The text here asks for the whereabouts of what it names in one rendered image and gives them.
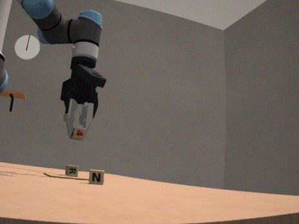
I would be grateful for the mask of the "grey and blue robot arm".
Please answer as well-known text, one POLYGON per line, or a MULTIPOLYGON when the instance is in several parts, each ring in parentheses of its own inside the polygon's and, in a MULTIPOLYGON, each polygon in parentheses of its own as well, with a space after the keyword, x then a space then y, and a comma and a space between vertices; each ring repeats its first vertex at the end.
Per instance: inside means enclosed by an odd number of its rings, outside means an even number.
MULTIPOLYGON (((93 10, 81 12, 78 19, 64 19, 53 0, 17 0, 38 26, 37 36, 43 44, 73 44, 72 58, 85 56, 97 62, 102 31, 102 16, 93 10), (82 42, 83 41, 83 42, 82 42)), ((0 93, 8 83, 3 69, 2 47, 12 0, 0 0, 0 93)), ((89 85, 103 88, 106 79, 92 68, 78 64, 75 72, 89 85)))

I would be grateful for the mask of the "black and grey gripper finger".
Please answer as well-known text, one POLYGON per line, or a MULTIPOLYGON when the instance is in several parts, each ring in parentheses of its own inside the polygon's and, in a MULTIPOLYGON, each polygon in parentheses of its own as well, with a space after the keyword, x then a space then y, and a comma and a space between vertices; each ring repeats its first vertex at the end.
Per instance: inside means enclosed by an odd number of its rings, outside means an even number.
POLYGON ((95 96, 91 99, 89 99, 88 103, 84 103, 82 106, 84 106, 84 111, 82 110, 82 113, 79 117, 79 123, 83 125, 83 128, 85 128, 84 137, 86 136, 89 127, 91 125, 91 122, 95 116, 97 107, 98 107, 98 93, 95 94, 95 96), (83 121, 83 123, 82 123, 83 121))
POLYGON ((66 93, 64 94, 64 105, 66 108, 63 120, 66 122, 67 132, 69 138, 72 137, 73 134, 73 122, 75 120, 74 113, 77 109, 78 103, 75 101, 75 95, 72 92, 72 86, 68 86, 66 93))

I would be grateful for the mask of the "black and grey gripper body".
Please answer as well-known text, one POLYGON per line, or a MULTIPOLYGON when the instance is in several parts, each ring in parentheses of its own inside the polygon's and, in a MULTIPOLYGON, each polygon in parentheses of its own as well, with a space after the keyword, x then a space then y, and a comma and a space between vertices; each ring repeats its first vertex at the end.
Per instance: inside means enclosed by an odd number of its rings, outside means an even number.
POLYGON ((93 98, 96 94, 96 87, 89 85, 84 79, 82 79, 76 72, 75 69, 78 64, 94 68, 96 61, 90 57, 76 56, 72 58, 71 67, 72 70, 71 78, 63 82, 61 91, 61 100, 64 101, 64 94, 66 93, 68 86, 72 86, 72 92, 75 95, 75 100, 78 104, 88 102, 89 99, 93 98), (64 92, 64 94, 63 94, 64 92))

